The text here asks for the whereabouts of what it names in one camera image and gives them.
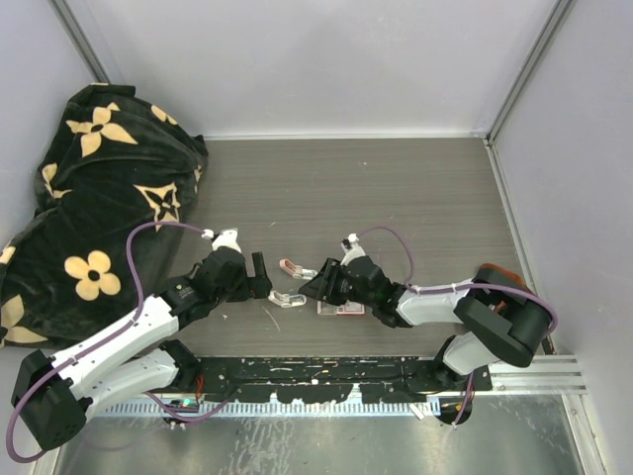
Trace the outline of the red white staple box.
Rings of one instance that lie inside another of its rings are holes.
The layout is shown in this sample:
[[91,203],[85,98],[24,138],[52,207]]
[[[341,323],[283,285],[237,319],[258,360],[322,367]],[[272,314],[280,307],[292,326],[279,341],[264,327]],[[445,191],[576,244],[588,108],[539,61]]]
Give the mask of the red white staple box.
[[362,316],[365,314],[365,307],[354,302],[346,302],[340,306],[318,302],[317,313],[322,316]]

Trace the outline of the white staple remover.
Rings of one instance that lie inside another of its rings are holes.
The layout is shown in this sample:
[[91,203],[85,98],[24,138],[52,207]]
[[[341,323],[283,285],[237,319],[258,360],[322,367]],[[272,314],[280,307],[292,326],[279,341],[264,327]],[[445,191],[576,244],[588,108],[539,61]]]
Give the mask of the white staple remover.
[[300,294],[291,295],[272,290],[268,295],[268,300],[282,309],[289,309],[304,306],[307,302],[307,297]]

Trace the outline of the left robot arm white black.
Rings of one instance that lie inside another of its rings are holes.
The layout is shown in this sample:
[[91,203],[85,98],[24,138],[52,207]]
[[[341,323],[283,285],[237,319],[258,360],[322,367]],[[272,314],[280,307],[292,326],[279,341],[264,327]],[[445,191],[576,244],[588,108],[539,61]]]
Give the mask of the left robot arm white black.
[[36,350],[20,366],[11,403],[43,451],[72,440],[90,419],[138,393],[192,389],[200,360],[175,334],[223,302],[265,299],[272,290],[264,256],[222,246],[170,278],[138,310],[52,356]]

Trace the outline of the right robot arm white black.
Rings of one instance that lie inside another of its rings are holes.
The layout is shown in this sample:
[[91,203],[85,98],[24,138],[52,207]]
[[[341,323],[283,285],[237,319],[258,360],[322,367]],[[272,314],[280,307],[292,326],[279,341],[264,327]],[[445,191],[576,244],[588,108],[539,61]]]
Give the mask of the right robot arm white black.
[[332,306],[363,305],[392,329],[462,326],[465,332],[449,337],[431,363],[431,377],[447,390],[498,361],[528,367],[557,323],[551,306],[491,266],[481,267],[471,280],[414,287],[388,278],[368,256],[330,258],[299,293]]

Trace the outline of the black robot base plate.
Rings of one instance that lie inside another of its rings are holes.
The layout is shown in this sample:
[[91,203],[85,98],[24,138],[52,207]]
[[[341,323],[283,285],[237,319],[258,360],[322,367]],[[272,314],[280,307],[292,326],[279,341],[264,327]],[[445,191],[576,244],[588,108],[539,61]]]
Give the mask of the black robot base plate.
[[207,401],[341,403],[353,390],[365,404],[424,402],[428,393],[460,393],[465,381],[442,383],[430,359],[381,357],[203,357],[188,378],[154,394],[193,394]]

